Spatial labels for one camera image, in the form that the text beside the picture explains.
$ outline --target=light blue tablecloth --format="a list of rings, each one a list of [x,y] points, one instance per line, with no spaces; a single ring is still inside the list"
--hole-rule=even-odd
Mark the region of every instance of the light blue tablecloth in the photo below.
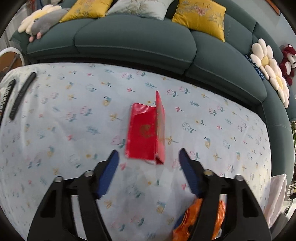
[[[14,99],[34,71],[38,77],[10,121]],[[12,79],[17,85],[0,129],[0,204],[24,238],[54,177],[78,177],[106,160],[112,149],[119,151],[120,164],[98,204],[114,241],[170,236],[194,199],[179,166],[181,148],[218,175],[244,176],[265,208],[270,146],[265,124],[250,110],[179,80],[111,65],[24,66],[6,75],[1,96]],[[130,106],[154,105],[156,90],[165,108],[162,166],[124,156]]]

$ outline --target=white flower cushion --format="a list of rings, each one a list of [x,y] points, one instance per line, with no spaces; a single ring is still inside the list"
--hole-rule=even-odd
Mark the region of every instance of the white flower cushion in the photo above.
[[[141,17],[163,20],[173,0],[119,0],[106,13],[133,14]]]

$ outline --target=tablecloth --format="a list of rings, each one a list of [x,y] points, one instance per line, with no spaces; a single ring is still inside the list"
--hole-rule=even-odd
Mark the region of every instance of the tablecloth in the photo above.
[[[13,102],[31,72],[37,78],[11,121]],[[178,162],[181,148],[220,176],[241,174],[265,208],[271,178],[266,126],[235,102],[173,78],[103,64],[20,67],[1,82],[1,96],[13,79],[0,128],[0,204],[25,239],[54,177],[78,177],[113,149],[119,166],[98,206],[114,241],[169,239],[194,200]],[[156,90],[165,109],[166,160],[153,166],[127,159],[124,150],[131,104],[155,106]],[[79,217],[77,209],[74,214]]]

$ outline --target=red envelope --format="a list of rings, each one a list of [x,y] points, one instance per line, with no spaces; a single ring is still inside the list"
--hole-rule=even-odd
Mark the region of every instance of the red envelope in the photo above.
[[[128,158],[165,162],[165,110],[156,91],[156,107],[134,103],[126,141]]]

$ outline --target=stuffed animal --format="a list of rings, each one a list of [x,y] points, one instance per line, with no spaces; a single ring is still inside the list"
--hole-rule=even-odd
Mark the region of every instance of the stuffed animal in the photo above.
[[[69,10],[70,8],[58,9],[35,19],[34,24],[31,27],[32,36],[29,38],[29,41],[33,42],[34,36],[36,36],[37,39],[40,39],[42,35],[52,26],[56,25]]]
[[[289,106],[289,89],[286,80],[282,76],[282,71],[278,63],[273,59],[272,48],[267,45],[263,39],[259,39],[258,43],[252,46],[251,60],[264,74],[265,78],[269,80],[272,87],[277,91],[280,100],[283,102],[285,108]]]
[[[34,24],[34,20],[37,18],[42,17],[43,15],[50,13],[52,11],[56,11],[61,9],[62,7],[52,6],[51,4],[44,6],[42,9],[38,9],[37,11],[33,12],[30,16],[26,17],[18,28],[18,32],[22,33],[26,31],[27,34],[31,34],[31,27]]]
[[[292,45],[288,44],[282,53],[284,58],[279,67],[281,68],[283,76],[286,78],[288,84],[291,86],[292,78],[294,77],[294,71],[292,69],[296,67],[296,51]]]

